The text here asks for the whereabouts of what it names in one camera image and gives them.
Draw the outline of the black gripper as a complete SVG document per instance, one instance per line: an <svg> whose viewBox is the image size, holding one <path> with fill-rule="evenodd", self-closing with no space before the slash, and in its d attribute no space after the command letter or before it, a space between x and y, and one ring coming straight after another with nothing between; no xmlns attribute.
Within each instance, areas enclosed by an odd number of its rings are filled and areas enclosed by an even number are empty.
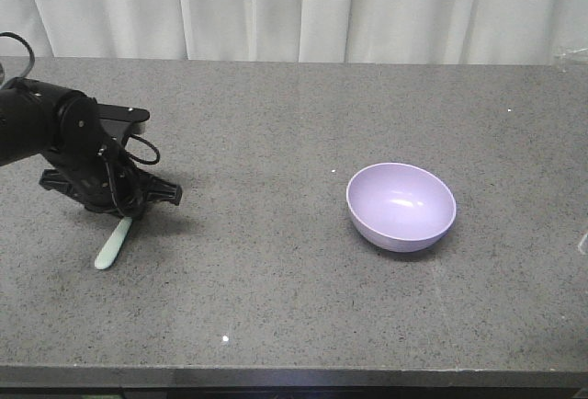
<svg viewBox="0 0 588 399"><path fill-rule="evenodd" d="M140 215L146 203L178 206L183 189L143 173L125 150L136 127L150 118L142 108L102 105L91 97L71 96L57 111L57 139L42 152L52 165L40 185L56 190L89 211Z"/></svg>

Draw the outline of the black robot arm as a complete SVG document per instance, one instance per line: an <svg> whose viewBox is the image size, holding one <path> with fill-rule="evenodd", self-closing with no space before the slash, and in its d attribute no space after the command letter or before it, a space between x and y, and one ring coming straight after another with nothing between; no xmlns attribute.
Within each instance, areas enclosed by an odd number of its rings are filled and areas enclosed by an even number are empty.
<svg viewBox="0 0 588 399"><path fill-rule="evenodd" d="M1 89L1 163L36 154L51 168L40 185L92 212L139 217L151 202L175 192L139 169L125 149L148 111L98 103L81 91L14 78Z"/></svg>

